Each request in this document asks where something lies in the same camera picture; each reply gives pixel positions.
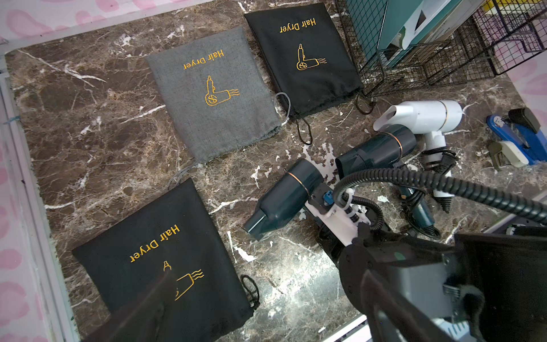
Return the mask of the blue stapler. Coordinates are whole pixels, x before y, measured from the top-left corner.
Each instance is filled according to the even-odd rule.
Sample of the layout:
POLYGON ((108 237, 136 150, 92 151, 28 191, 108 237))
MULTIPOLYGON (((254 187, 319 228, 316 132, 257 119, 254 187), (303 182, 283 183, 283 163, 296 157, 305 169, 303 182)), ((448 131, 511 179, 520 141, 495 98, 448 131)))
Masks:
POLYGON ((499 138, 488 147, 496 170, 506 165, 522 168, 546 162, 544 127, 529 108, 510 110, 505 117, 490 115, 487 125, 499 138))

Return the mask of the black pouch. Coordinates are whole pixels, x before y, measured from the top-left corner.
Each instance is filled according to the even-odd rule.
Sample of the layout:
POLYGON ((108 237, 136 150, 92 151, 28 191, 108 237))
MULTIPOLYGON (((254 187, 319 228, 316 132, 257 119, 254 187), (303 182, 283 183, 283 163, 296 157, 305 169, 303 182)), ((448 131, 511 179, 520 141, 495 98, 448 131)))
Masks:
POLYGON ((163 341, 215 341, 252 318, 234 265, 192 180, 72 251, 115 312, 174 276, 163 341))
POLYGON ((294 118, 324 111, 363 89, 344 43, 322 3, 245 14, 272 84, 287 95, 294 118))

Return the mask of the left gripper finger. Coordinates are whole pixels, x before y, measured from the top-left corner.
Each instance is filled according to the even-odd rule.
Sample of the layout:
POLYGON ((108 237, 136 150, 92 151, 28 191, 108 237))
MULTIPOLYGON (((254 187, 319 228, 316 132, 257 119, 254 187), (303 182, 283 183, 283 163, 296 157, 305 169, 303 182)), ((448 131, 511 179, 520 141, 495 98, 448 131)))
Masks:
POLYGON ((163 341, 174 307, 176 280, 167 271, 85 341, 163 341))

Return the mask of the white hair dryer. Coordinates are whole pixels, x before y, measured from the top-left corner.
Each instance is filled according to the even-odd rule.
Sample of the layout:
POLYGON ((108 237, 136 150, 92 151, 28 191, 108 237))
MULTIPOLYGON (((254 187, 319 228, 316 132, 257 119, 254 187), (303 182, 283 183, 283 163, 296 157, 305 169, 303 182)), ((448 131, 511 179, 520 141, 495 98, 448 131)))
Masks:
POLYGON ((415 135, 423 135, 424 169, 450 177, 457 165, 457 154, 447 147, 444 134, 452 132, 461 122, 463 109, 452 100, 406 101, 392 105, 378 118, 373 129, 386 125, 403 125, 415 135))

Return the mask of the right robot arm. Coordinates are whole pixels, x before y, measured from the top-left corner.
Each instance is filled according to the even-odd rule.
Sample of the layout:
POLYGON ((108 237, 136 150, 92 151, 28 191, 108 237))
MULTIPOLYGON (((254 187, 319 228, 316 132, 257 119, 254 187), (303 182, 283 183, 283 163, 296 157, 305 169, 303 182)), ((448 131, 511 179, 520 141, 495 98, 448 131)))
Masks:
POLYGON ((344 244, 321 225, 319 244, 373 336, 438 341, 433 319, 466 322, 478 341, 546 340, 546 228, 458 234, 447 246, 360 225, 344 244))

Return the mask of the grey hair dryer pouch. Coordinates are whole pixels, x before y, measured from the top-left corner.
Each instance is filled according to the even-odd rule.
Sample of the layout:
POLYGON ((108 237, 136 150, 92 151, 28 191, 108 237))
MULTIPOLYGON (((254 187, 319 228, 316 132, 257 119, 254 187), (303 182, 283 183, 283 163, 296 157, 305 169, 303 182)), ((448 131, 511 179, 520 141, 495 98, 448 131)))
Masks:
POLYGON ((243 27, 147 56, 160 95, 197 162, 276 135, 281 119, 243 27))

